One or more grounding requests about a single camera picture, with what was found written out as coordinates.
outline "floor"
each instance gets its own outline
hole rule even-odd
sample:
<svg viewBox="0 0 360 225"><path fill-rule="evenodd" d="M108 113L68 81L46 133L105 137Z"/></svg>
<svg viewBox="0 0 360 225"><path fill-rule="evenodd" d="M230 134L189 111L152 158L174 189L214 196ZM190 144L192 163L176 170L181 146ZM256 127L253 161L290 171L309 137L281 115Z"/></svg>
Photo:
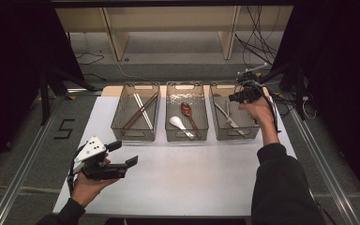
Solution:
<svg viewBox="0 0 360 225"><path fill-rule="evenodd" d="M247 40L249 32L239 32ZM282 33L263 33L267 43L277 49ZM254 38L250 43L257 43ZM88 83L97 87L118 85L125 81L160 82L198 77L204 82L234 79L238 71L259 66L263 60L234 42L232 58L223 59L215 32L131 33L123 60L113 58L105 34L71 34L73 51ZM269 67L262 69L267 74ZM280 76L267 85L280 92ZM80 87L66 82L68 88ZM34 224L50 213L65 180L69 159L83 135L89 113L99 93L74 92L71 97L51 93L53 120L40 125L41 104L38 99L11 140L11 150L0 156L0 213L3 224ZM281 93L292 99L292 93ZM360 183L338 153L336 143L326 131L319 113L306 105L307 118L300 121L293 106L277 101L279 112L298 160L307 173L311 192L322 205L332 224L360 224ZM70 135L62 128L69 126ZM105 217L85 216L80 224L104 224Z"/></svg>

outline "clear plastic bin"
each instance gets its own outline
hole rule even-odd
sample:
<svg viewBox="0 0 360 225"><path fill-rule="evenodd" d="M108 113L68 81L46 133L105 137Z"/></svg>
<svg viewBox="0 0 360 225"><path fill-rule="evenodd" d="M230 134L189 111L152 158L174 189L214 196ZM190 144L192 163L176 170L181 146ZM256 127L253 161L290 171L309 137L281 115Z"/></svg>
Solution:
<svg viewBox="0 0 360 225"><path fill-rule="evenodd" d="M247 111L238 110L238 102L229 100L235 86L234 81L211 82L210 85L209 99L218 141L255 139L260 130Z"/></svg>
<svg viewBox="0 0 360 225"><path fill-rule="evenodd" d="M151 127L133 94L139 95ZM115 138L120 141L153 142L157 133L159 102L158 82L127 82L111 124Z"/></svg>
<svg viewBox="0 0 360 225"><path fill-rule="evenodd" d="M182 113L183 102L191 108L191 118L197 131L189 117ZM171 124L174 116L180 118L185 130ZM167 82L165 129L168 142L206 141L209 126L202 82Z"/></svg>

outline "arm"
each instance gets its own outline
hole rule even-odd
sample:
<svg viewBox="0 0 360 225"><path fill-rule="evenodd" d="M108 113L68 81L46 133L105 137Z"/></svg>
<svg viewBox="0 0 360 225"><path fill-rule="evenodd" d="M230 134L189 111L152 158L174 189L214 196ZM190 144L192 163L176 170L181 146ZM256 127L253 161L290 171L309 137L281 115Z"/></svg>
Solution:
<svg viewBox="0 0 360 225"><path fill-rule="evenodd" d="M308 180L300 163L286 154L279 143L273 116L261 97L241 104L262 129L263 148L258 152L261 166L256 174L251 218L259 224L325 224L323 215L312 199Z"/></svg>
<svg viewBox="0 0 360 225"><path fill-rule="evenodd" d="M49 214L42 218L37 225L76 225L80 217L86 212L84 208L93 201L102 189L115 183L118 179L94 181L87 179L79 172L72 191L71 198L58 213Z"/></svg>

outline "cable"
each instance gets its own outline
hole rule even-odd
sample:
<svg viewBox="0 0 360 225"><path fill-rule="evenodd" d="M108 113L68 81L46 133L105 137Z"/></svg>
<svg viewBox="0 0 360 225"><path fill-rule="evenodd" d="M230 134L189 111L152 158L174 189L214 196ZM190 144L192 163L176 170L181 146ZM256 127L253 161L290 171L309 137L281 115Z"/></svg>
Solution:
<svg viewBox="0 0 360 225"><path fill-rule="evenodd" d="M102 81L104 81L104 82L107 81L107 79L102 78L102 77L100 77L100 76L98 76L98 75L96 75L96 74L94 74L94 73L85 73L85 74L83 74L83 76L95 76L95 77L97 77L97 78L100 78L100 79L101 79Z"/></svg>
<svg viewBox="0 0 360 225"><path fill-rule="evenodd" d="M251 12L250 12L250 9L249 7L247 7L247 11L249 13L249 16L250 16L250 19L253 21L253 31L252 31L252 34L250 35L249 39L247 40L247 44L249 43L249 41L251 40L251 38L254 36L256 39L258 39L260 42L261 42L261 45L262 45L262 50L264 52L264 55L266 57L266 60L268 60L268 57L267 57L267 53L270 53L271 54L271 57L273 57L274 59L276 58L274 56L274 54L271 52L271 50L275 51L273 48L271 48L265 41L271 36L271 34L274 32L275 30L275 27L277 26L277 23L278 23L278 19L279 19L279 13L280 13L280 8L279 8L279 11L278 11L278 15L277 15L277 20L275 22L275 25L273 27L273 30L272 32L270 33L270 35L267 37L267 38L263 38L262 36L262 29L261 29L261 15L262 15L262 6L258 6L256 11L255 11L255 16L253 17Z"/></svg>
<svg viewBox="0 0 360 225"><path fill-rule="evenodd" d="M95 61L92 61L92 62L90 62L90 63L87 63L87 64L80 63L80 65L91 65L91 64L96 63L97 61L100 61L101 59L104 58L104 55L102 55L102 54L93 54L93 53L89 53L89 52L83 53L83 54L81 54L80 56L77 56L77 57L75 57L75 58L77 58L77 59L78 59L78 58L81 58L81 57L83 57L83 56L86 55L86 54L91 54L91 55L94 55L94 56L99 56L100 58L97 59L97 60L95 60Z"/></svg>
<svg viewBox="0 0 360 225"><path fill-rule="evenodd" d="M265 40L269 39L271 37L271 35L273 34L274 30L276 29L277 23L279 21L279 14L280 14L280 6L278 6L278 15L277 15L276 23L274 23L274 26L273 26L273 29L271 30L271 33L268 35L268 37L265 38Z"/></svg>
<svg viewBox="0 0 360 225"><path fill-rule="evenodd" d="M315 111L314 117L309 117L308 114L307 114L307 112L306 112L306 109L305 109L305 104L306 104L306 102L307 102L306 100L303 101L303 111L304 111L306 117L307 117L308 119L315 119L315 117L317 117L317 111Z"/></svg>

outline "camera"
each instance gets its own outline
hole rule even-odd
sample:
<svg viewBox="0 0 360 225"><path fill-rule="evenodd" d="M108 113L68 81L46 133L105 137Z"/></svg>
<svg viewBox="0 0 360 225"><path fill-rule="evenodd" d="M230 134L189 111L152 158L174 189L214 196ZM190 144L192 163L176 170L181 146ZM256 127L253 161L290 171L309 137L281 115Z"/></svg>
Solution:
<svg viewBox="0 0 360 225"><path fill-rule="evenodd" d="M259 83L260 79L256 74L245 72L236 80L238 82L237 87L240 86L242 90L229 95L230 101L253 102L263 95L263 86Z"/></svg>

